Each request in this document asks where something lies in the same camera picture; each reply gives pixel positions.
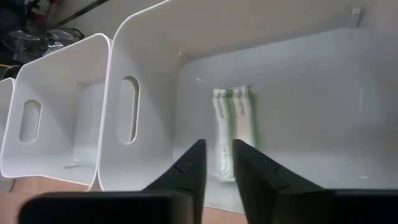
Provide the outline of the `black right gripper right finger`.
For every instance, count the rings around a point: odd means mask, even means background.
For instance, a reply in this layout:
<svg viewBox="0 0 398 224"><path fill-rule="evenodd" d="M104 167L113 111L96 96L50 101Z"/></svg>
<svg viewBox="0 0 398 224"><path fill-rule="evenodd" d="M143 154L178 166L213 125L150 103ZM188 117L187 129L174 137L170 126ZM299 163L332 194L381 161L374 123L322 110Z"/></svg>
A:
<svg viewBox="0 0 398 224"><path fill-rule="evenodd" d="M242 140L234 175L249 224L325 224L325 191Z"/></svg>

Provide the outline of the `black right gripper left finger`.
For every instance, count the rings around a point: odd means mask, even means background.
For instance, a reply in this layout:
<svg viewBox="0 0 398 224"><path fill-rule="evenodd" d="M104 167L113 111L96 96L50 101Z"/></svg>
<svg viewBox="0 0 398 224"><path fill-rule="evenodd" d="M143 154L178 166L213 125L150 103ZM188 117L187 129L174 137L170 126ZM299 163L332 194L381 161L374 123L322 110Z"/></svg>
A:
<svg viewBox="0 0 398 224"><path fill-rule="evenodd" d="M150 224L201 224L206 187L206 141L197 140L145 192L150 199Z"/></svg>

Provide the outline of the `green striped bandage packet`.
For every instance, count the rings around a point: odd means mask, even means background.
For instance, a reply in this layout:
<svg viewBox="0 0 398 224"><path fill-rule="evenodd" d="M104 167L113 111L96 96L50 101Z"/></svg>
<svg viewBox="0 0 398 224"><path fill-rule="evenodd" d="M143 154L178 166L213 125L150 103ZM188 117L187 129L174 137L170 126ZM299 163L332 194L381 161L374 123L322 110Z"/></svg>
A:
<svg viewBox="0 0 398 224"><path fill-rule="evenodd" d="M222 182L234 182L233 141L240 139L255 147L256 127L254 103L250 86L213 90L216 118L216 172Z"/></svg>

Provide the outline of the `white plastic bin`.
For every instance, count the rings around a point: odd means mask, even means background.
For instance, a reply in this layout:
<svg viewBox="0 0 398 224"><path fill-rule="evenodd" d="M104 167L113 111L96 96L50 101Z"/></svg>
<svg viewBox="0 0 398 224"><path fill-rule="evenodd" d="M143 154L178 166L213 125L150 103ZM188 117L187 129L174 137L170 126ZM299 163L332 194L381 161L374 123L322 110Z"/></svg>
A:
<svg viewBox="0 0 398 224"><path fill-rule="evenodd" d="M204 139L205 205L243 213L213 93L241 86L273 160L327 189L398 189L398 0L165 0L129 16L109 55L101 189L144 189Z"/></svg>
<svg viewBox="0 0 398 224"><path fill-rule="evenodd" d="M6 129L14 84L14 78L0 80L0 141L3 140Z"/></svg>
<svg viewBox="0 0 398 224"><path fill-rule="evenodd" d="M47 177L91 188L111 43L93 34L22 66L2 142L2 176Z"/></svg>

